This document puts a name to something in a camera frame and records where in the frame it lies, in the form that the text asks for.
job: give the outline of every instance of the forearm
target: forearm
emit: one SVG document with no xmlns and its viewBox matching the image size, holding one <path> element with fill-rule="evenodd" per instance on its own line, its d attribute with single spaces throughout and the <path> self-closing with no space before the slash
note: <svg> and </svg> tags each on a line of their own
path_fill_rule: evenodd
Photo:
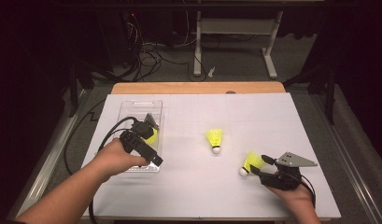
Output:
<svg viewBox="0 0 382 224">
<path fill-rule="evenodd" d="M 26 223 L 78 223 L 92 197 L 107 177 L 86 165 L 19 217 Z"/>
<path fill-rule="evenodd" d="M 294 214 L 298 224 L 321 223 L 311 202 L 294 202 L 287 204 L 287 207 Z"/>
</svg>

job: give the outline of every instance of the white paper sheet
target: white paper sheet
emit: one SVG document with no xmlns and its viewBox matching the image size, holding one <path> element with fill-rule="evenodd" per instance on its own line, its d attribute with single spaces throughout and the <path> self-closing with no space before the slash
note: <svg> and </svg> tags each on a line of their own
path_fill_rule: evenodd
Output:
<svg viewBox="0 0 382 224">
<path fill-rule="evenodd" d="M 111 177 L 94 197 L 96 216 L 287 218 L 289 211 L 260 179 L 240 176 L 239 168 L 250 150 L 272 158 L 289 151 L 318 162 L 288 93 L 112 94 L 83 165 L 94 157 L 127 100 L 163 101 L 163 164 L 158 173 Z M 212 152 L 205 137 L 210 128 L 223 130 L 220 154 Z M 340 217 L 321 168 L 303 167 L 301 173 L 316 190 L 318 216 Z"/>
</svg>

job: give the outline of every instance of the dark background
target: dark background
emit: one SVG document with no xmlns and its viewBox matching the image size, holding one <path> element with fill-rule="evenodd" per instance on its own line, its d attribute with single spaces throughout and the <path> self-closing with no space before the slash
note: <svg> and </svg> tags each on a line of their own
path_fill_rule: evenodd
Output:
<svg viewBox="0 0 382 224">
<path fill-rule="evenodd" d="M 338 50 L 336 81 L 382 156 L 380 6 L 370 3 L 351 13 L 336 14 L 337 22 L 331 21 L 325 34 L 320 28 L 326 11 L 288 9 L 278 36 L 319 34 L 305 68 L 332 57 L 332 48 Z M 173 31 L 187 32 L 184 18 L 176 12 L 136 13 L 149 36 L 167 45 L 175 38 Z M 204 13 L 232 16 L 229 11 Z M 259 15 L 269 13 L 262 10 Z M 194 21 L 195 12 L 190 12 L 191 27 Z M 48 1 L 0 1 L 0 218 L 6 217 L 18 198 L 63 114 L 61 96 L 69 87 L 74 63 L 82 60 L 109 71 L 113 64 L 132 61 L 122 25 L 119 12 L 75 13 L 57 10 Z M 346 33 L 344 27 L 352 29 Z M 89 74 L 81 70 L 77 75 Z"/>
</svg>

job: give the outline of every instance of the shuttlecock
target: shuttlecock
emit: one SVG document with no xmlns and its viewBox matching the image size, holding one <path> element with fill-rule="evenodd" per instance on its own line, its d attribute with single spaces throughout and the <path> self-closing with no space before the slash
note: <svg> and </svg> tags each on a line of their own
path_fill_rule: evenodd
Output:
<svg viewBox="0 0 382 224">
<path fill-rule="evenodd" d="M 258 155 L 257 153 L 253 151 L 250 151 L 247 154 L 247 158 L 246 158 L 246 161 L 244 162 L 243 167 L 240 168 L 239 170 L 239 174 L 241 176 L 246 176 L 248 175 L 249 172 L 251 172 L 251 167 L 250 167 L 251 165 L 261 169 L 264 166 L 264 164 L 265 162 L 260 155 Z"/>
<path fill-rule="evenodd" d="M 213 152 L 220 153 L 220 140 L 222 139 L 222 129 L 210 129 L 205 133 L 208 141 L 210 142 Z"/>
</svg>

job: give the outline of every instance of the table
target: table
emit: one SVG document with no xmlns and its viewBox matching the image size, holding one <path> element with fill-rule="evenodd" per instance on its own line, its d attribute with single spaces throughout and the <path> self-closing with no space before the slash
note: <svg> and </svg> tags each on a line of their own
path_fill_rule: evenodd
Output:
<svg viewBox="0 0 382 224">
<path fill-rule="evenodd" d="M 324 0 L 302 0 L 302 2 L 317 2 Z M 239 3 L 240 1 L 234 0 L 215 0 L 209 1 L 214 3 L 228 4 Z M 246 2 L 262 2 L 261 0 L 248 0 Z M 264 1 L 268 3 L 279 2 L 276 0 Z M 266 48 L 262 48 L 262 56 L 268 70 L 269 77 L 272 79 L 277 78 L 275 66 L 272 61 L 271 52 L 276 40 L 278 28 L 281 23 L 283 11 L 278 10 L 276 15 L 270 19 L 217 19 L 217 18 L 202 18 L 201 11 L 197 12 L 196 18 L 196 47 L 193 73 L 196 77 L 202 74 L 202 48 L 201 48 L 201 35 L 202 34 L 240 34 L 240 35 L 269 35 L 269 43 Z"/>
<path fill-rule="evenodd" d="M 223 94 L 234 91 L 236 94 Z M 287 149 L 318 161 L 290 94 L 285 93 L 281 83 L 116 84 L 108 95 L 83 165 L 93 158 L 106 131 L 117 122 L 120 103 L 134 99 L 163 101 L 161 156 L 164 162 L 157 173 L 123 173 L 111 177 L 94 197 L 97 218 L 290 219 L 290 212 L 261 186 L 257 176 L 238 174 L 250 150 L 278 158 Z M 226 115 L 236 118 L 234 123 Z M 217 123 L 224 130 L 222 151 L 218 155 L 211 152 L 204 136 L 205 129 Z M 275 166 L 266 167 L 266 172 L 275 170 Z M 321 168 L 301 168 L 301 172 L 316 189 L 318 216 L 322 220 L 340 217 Z"/>
</svg>

